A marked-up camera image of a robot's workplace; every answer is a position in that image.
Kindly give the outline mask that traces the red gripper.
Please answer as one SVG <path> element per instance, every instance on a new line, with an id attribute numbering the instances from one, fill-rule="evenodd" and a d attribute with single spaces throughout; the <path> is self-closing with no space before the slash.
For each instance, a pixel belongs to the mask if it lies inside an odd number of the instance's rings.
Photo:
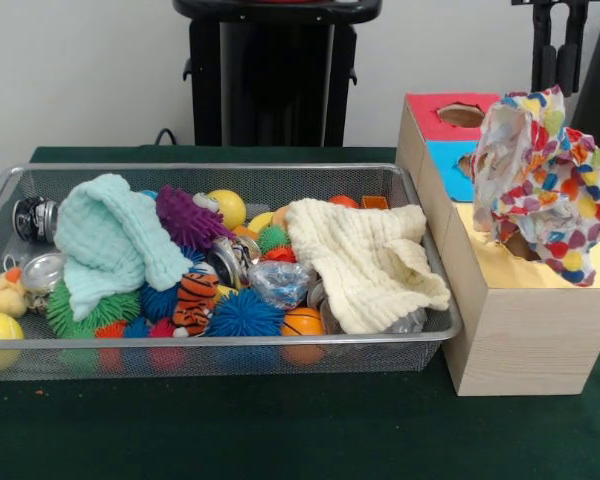
<path id="1" fill-rule="evenodd" d="M 540 91 L 556 84 L 556 50 L 551 45 L 551 9 L 567 4 L 564 44 L 557 55 L 557 82 L 564 95 L 579 89 L 582 43 L 586 24 L 586 4 L 600 0 L 511 0 L 512 6 L 533 5 L 533 58 L 531 90 Z"/>

